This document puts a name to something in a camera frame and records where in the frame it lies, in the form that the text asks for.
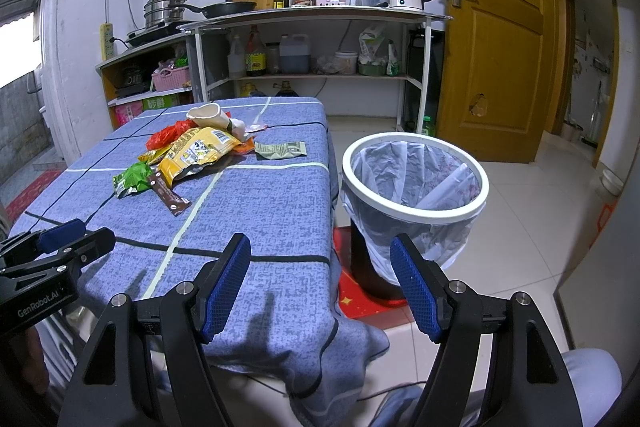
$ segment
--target brown wrapper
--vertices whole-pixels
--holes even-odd
[[[164,177],[162,177],[162,172],[151,174],[146,180],[151,185],[153,191],[162,200],[162,203],[166,205],[174,216],[179,216],[191,206],[191,201],[178,196],[178,194],[166,185]]]

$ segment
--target metal screw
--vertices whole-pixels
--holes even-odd
[[[518,304],[522,304],[523,306],[526,306],[527,304],[531,304],[531,297],[529,297],[529,294],[524,293],[524,292],[517,292],[515,295],[516,298],[516,302]]]
[[[124,293],[118,293],[111,298],[111,305],[116,306],[116,308],[119,308],[125,302],[127,302],[127,296]]]
[[[187,295],[193,291],[193,283],[191,281],[178,282],[178,285],[175,287],[175,290],[180,295]]]
[[[449,289],[453,293],[464,293],[466,292],[466,284],[462,281],[451,281],[449,282]]]

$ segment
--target barcode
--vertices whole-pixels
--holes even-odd
[[[218,131],[214,129],[213,134],[220,140],[220,143],[226,143],[229,140],[231,140],[231,138],[229,138],[229,136],[223,133],[222,131]]]

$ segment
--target green plastic bottle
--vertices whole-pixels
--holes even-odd
[[[426,134],[427,136],[435,137],[436,136],[436,126],[431,123],[431,117],[425,115],[422,119],[422,134]]]

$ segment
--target power strip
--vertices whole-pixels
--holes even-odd
[[[105,22],[100,24],[100,51],[102,52],[102,60],[109,60],[116,56],[116,47],[111,42],[113,39],[113,24]]]

